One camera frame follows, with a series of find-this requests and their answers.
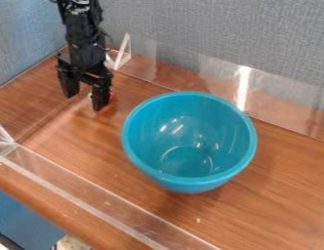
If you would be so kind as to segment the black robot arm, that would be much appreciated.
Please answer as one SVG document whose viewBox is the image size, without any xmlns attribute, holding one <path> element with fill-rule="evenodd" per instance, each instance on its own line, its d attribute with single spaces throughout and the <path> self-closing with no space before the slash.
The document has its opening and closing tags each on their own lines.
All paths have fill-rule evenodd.
<svg viewBox="0 0 324 250">
<path fill-rule="evenodd" d="M 56 55 L 57 78 L 66 98 L 80 92 L 80 83 L 91 87 L 91 105 L 100 110 L 113 97 L 112 73 L 104 65 L 107 32 L 97 0 L 48 0 L 54 3 L 65 26 L 68 53 Z"/>
</svg>

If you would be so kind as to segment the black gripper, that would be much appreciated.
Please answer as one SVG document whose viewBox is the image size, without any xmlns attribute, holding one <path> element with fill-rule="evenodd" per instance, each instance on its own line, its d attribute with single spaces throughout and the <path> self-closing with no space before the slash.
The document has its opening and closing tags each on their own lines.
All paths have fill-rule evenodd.
<svg viewBox="0 0 324 250">
<path fill-rule="evenodd" d="M 95 43 L 68 44 L 68 52 L 58 53 L 57 78 L 62 94 L 66 98 L 80 91 L 80 82 L 91 87 L 91 104 L 95 111 L 100 110 L 112 98 L 112 73 L 104 66 L 104 51 Z"/>
</svg>

